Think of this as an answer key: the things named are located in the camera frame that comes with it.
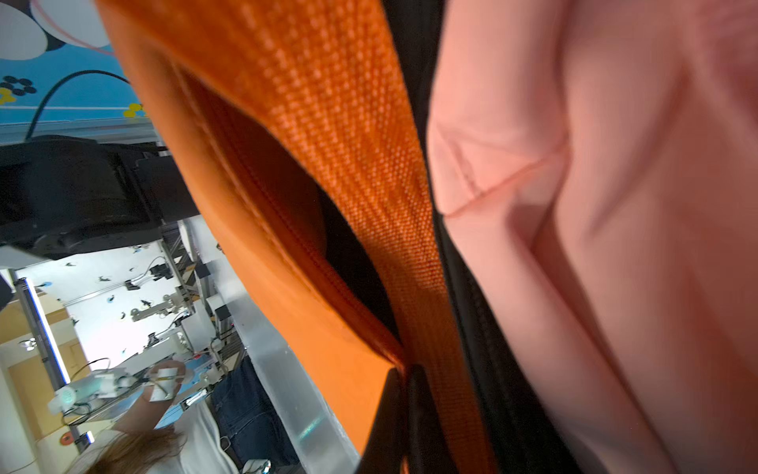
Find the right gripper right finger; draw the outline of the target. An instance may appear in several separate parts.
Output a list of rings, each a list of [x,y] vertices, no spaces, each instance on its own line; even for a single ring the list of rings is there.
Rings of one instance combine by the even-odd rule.
[[[414,365],[407,385],[408,464],[414,474],[457,474],[424,368]]]

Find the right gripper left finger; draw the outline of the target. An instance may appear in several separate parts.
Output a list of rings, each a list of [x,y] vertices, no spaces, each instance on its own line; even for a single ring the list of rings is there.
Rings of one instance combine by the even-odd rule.
[[[407,398],[404,379],[391,369],[386,377],[367,445],[355,474],[398,474],[406,452]]]

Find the black sling bag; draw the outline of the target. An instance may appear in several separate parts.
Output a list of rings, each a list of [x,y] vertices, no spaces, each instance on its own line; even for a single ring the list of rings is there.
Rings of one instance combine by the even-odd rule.
[[[418,134],[426,132],[430,89],[441,33],[444,2],[385,1],[385,18],[402,70]],[[331,196],[320,195],[328,232],[328,259],[345,278],[359,300],[378,316],[392,334],[398,332],[388,296],[379,288],[375,270],[349,224]],[[576,473],[574,457],[547,417],[512,351],[499,331],[495,316],[479,284],[442,226],[439,213],[432,215],[449,307],[457,326],[463,361],[473,383],[484,423],[486,440],[499,473]],[[406,452],[408,464],[408,382]]]

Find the orange sling bag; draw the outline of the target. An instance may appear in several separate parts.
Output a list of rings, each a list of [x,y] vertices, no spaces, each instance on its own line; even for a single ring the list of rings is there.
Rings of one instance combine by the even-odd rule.
[[[458,471],[495,472],[382,3],[97,7],[210,231],[355,448],[365,450],[388,372],[420,365]],[[367,254],[396,334],[329,262],[321,193]]]

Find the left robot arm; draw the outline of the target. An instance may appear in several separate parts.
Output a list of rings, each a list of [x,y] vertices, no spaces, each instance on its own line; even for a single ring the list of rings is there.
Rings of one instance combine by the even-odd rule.
[[[150,243],[198,212],[164,146],[44,135],[1,148],[1,243],[37,257]]]

